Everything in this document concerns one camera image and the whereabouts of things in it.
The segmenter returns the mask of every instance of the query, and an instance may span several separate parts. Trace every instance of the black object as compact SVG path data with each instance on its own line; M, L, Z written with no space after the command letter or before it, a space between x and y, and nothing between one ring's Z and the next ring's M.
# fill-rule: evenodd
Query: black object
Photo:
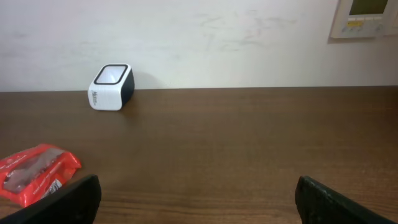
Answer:
M0 224L92 224L101 201L91 175L0 220ZM298 180L295 201L303 224L394 224L310 177Z
M298 180L295 201L303 224L393 224L311 177Z
M3 218L0 224L92 224L100 201L100 182L90 175Z

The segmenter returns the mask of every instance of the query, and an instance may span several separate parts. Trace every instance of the wall-mounted thermostat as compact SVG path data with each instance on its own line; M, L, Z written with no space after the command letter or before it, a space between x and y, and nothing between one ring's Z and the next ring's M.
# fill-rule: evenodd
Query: wall-mounted thermostat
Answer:
M332 38L398 34L398 0L340 0Z
M134 93L130 65L105 65L88 88L88 101L96 110L120 110Z

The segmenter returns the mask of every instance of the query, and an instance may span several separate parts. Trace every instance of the wooden desk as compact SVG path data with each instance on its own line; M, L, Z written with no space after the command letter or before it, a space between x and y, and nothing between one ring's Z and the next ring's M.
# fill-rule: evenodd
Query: wooden desk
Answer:
M42 142L99 176L96 223L300 223L304 174L398 222L397 87L1 93L0 157Z

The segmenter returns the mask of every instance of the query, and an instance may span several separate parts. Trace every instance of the brand logo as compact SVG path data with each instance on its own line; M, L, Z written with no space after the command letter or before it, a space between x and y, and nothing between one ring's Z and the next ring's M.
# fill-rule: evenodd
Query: brand logo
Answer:
M94 103L94 105L97 105L97 96L98 96L97 92L92 90L91 94L93 95L93 103Z

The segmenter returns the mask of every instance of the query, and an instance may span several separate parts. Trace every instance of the display screen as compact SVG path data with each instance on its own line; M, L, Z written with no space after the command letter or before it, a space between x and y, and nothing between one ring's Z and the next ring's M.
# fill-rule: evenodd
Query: display screen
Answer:
M354 0L353 6L349 14L368 15L383 14L388 0Z

